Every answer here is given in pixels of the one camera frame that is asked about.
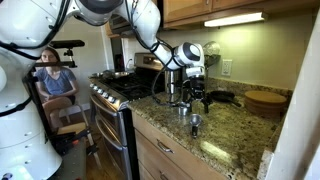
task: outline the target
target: granite countertop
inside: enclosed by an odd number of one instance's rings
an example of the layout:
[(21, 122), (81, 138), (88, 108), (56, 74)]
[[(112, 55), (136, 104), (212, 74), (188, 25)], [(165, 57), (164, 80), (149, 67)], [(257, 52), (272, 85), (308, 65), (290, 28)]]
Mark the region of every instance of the granite countertop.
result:
[[(162, 102), (168, 98), (165, 93), (157, 97)], [(132, 101), (128, 107), (229, 179), (257, 179), (265, 148), (277, 143), (272, 137), (280, 122), (248, 112), (243, 98), (235, 99), (242, 107), (214, 102), (208, 114), (202, 103), (192, 103), (193, 113), (203, 119), (196, 139), (191, 136), (190, 115), (181, 117), (178, 107), (160, 106), (151, 97)]]

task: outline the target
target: stainless steel oven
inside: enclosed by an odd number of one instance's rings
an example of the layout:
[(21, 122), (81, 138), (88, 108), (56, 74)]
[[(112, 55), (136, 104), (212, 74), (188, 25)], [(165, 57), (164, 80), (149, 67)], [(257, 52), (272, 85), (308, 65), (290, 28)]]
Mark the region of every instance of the stainless steel oven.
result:
[[(152, 82), (162, 68), (149, 53), (137, 53), (135, 66), (135, 71), (125, 77), (90, 78), (91, 119), (104, 137), (107, 152), (119, 171), (117, 174), (126, 180), (139, 179), (134, 127), (127, 104), (152, 94)], [(163, 74), (154, 87), (156, 93), (164, 91)]]

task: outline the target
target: robotic arm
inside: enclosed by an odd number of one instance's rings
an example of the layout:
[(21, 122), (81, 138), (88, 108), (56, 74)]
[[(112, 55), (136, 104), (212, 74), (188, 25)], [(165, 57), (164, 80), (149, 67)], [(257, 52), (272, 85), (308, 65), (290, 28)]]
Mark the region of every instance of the robotic arm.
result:
[(0, 176), (47, 179), (61, 164), (23, 81), (72, 16), (93, 26), (105, 24), (112, 14), (124, 17), (140, 44), (167, 69), (186, 67), (193, 98), (205, 98), (202, 47), (183, 43), (171, 48), (157, 39), (161, 16), (151, 0), (0, 0), (0, 9)]

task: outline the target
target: gas stove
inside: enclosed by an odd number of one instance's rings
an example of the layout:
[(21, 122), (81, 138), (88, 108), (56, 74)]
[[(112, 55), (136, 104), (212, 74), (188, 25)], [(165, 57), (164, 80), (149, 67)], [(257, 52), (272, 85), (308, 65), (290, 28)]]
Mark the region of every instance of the gas stove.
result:
[[(152, 83), (161, 69), (162, 64), (154, 55), (136, 53), (134, 73), (117, 79), (90, 78), (90, 87), (103, 105), (120, 111), (127, 108), (128, 102), (152, 95)], [(159, 93), (164, 90), (164, 74), (160, 74), (154, 92)]]

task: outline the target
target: wall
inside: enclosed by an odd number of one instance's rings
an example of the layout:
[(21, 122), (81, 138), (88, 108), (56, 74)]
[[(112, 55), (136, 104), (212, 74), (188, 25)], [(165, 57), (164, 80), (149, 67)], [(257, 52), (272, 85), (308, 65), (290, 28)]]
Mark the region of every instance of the wall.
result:
[[(84, 47), (75, 47), (73, 59), (78, 66), (71, 68), (79, 83), (78, 101), (85, 109), (89, 108), (89, 80), (92, 73), (113, 68), (110, 39), (106, 38), (104, 27), (90, 26), (71, 18), (59, 31), (54, 40), (75, 40), (85, 42)], [(57, 49), (62, 61), (69, 61), (69, 56), (63, 56), (67, 49)]]
[[(312, 10), (270, 15), (265, 22), (160, 32), (171, 46), (183, 42), (220, 44), (222, 59), (232, 59), (231, 76), (221, 75), (222, 60), (209, 68), (209, 77), (294, 89), (313, 27)], [(125, 60), (147, 52), (134, 38), (125, 39)]]

